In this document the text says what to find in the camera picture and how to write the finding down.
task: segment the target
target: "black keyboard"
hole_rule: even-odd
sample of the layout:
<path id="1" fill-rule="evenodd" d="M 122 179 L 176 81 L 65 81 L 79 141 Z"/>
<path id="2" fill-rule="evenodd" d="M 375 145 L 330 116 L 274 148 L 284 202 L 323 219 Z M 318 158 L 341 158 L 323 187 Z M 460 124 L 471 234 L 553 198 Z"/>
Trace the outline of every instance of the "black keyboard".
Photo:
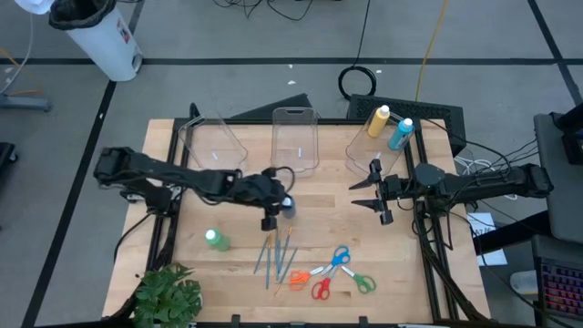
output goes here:
<path id="1" fill-rule="evenodd" d="M 543 259 L 540 275 L 546 311 L 583 320 L 583 270 Z"/>

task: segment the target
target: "transparent container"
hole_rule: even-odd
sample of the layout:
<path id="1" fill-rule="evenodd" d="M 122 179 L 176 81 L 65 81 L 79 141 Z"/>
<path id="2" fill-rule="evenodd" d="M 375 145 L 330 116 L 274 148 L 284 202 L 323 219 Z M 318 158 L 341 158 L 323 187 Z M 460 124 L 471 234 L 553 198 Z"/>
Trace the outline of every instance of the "transparent container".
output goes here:
<path id="1" fill-rule="evenodd" d="M 381 135 L 378 138 L 371 138 L 368 135 L 368 127 L 373 120 L 375 112 L 376 110 L 371 113 L 371 116 L 366 120 L 366 123 L 364 123 L 356 134 L 356 137 L 354 137 L 353 141 L 346 148 L 346 167 L 362 178 L 368 177 L 370 173 L 369 164 L 371 164 L 373 159 L 379 159 L 381 161 L 381 167 L 383 168 L 381 175 L 386 176 L 391 172 L 394 163 L 403 152 L 402 150 L 392 150 L 389 148 L 389 140 L 403 118 L 391 113 Z"/>
<path id="2" fill-rule="evenodd" d="M 180 127 L 179 138 L 202 169 L 245 170 L 247 150 L 217 112 L 194 118 Z"/>
<path id="3" fill-rule="evenodd" d="M 318 113 L 312 108 L 273 110 L 271 165 L 290 167 L 296 177 L 309 177 L 319 162 Z"/>

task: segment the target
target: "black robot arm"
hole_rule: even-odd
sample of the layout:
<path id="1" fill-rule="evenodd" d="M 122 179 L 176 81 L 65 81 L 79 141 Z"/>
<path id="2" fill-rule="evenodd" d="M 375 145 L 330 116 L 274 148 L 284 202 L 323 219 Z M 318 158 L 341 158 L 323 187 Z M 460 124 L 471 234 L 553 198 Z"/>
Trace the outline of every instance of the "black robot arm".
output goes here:
<path id="1" fill-rule="evenodd" d="M 412 179 L 391 175 L 382 179 L 381 163 L 373 159 L 368 178 L 350 187 L 351 190 L 376 186 L 375 200 L 354 200 L 353 204 L 381 212 L 381 223 L 389 224 L 393 216 L 388 200 L 424 197 L 428 208 L 448 211 L 459 203 L 468 203 L 497 196 L 516 194 L 522 197 L 545 198 L 553 185 L 547 171 L 534 164 L 511 167 L 509 170 L 487 171 L 456 176 L 426 163 L 417 165 Z"/>
<path id="2" fill-rule="evenodd" d="M 172 190 L 167 186 L 155 186 L 147 179 L 192 189 L 208 205 L 228 202 L 262 208 L 265 218 L 261 221 L 261 229 L 270 231 L 277 226 L 275 215 L 279 213 L 281 203 L 291 197 L 275 179 L 277 170 L 268 168 L 261 174 L 243 177 L 238 169 L 183 169 L 130 148 L 105 148 L 93 176 L 100 185 L 121 186 L 122 194 L 130 192 L 141 196 L 148 211 L 158 214 L 168 214 L 173 210 Z"/>

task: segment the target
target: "potted plant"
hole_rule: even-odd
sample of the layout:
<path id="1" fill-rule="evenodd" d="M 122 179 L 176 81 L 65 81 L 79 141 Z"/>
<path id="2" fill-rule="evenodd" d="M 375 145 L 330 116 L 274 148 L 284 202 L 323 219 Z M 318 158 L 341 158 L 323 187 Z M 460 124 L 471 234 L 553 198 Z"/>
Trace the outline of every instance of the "potted plant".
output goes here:
<path id="1" fill-rule="evenodd" d="M 161 328 L 188 327 L 202 308 L 199 282 L 185 280 L 189 275 L 189 268 L 179 263 L 146 272 L 136 291 L 134 324 L 152 328 L 158 320 Z"/>

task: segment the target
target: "blue scissors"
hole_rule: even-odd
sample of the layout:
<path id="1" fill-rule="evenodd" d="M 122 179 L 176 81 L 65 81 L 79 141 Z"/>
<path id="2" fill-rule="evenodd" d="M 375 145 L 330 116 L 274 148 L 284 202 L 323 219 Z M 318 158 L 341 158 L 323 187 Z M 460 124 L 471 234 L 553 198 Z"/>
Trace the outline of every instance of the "blue scissors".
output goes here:
<path id="1" fill-rule="evenodd" d="M 348 246 L 338 246 L 334 251 L 334 256 L 332 257 L 332 262 L 322 271 L 322 274 L 328 273 L 333 267 L 339 264 L 346 264 L 350 261 L 350 253 L 348 252 Z"/>

